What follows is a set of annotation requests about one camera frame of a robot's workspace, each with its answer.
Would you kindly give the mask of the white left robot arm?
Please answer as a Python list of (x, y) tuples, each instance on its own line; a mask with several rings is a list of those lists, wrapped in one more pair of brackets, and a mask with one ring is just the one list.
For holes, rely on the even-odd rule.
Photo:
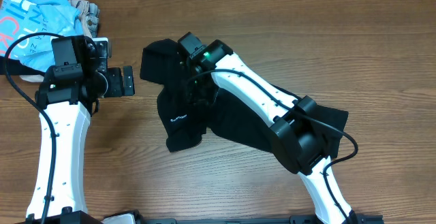
[(106, 37), (52, 41), (54, 65), (35, 93), (41, 138), (37, 180), (26, 223), (94, 223), (84, 197), (84, 146), (99, 100), (135, 93), (130, 66), (108, 67)]

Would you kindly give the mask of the black t-shirt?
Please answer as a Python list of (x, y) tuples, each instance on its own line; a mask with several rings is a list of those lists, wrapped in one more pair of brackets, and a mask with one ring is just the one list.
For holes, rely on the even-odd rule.
[(183, 50), (171, 39), (153, 42), (142, 53), (140, 78), (163, 85), (157, 111), (168, 134), (168, 150), (173, 153), (193, 148), (211, 129), (221, 138), (269, 153), (268, 127), (230, 92), (214, 86), (210, 104), (188, 103), (185, 95), (190, 75), (181, 65), (185, 59)]

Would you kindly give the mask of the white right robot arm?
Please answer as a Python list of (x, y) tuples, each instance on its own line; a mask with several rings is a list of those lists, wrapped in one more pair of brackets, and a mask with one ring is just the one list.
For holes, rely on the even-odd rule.
[(289, 172), (299, 175), (321, 223), (357, 223), (331, 167), (340, 162), (338, 142), (347, 134), (321, 120), (325, 109), (312, 98), (298, 98), (274, 87), (243, 62), (228, 45), (215, 40), (204, 45), (192, 33), (177, 41), (189, 79), (187, 97), (210, 101), (223, 89), (242, 101), (265, 124), (271, 153)]

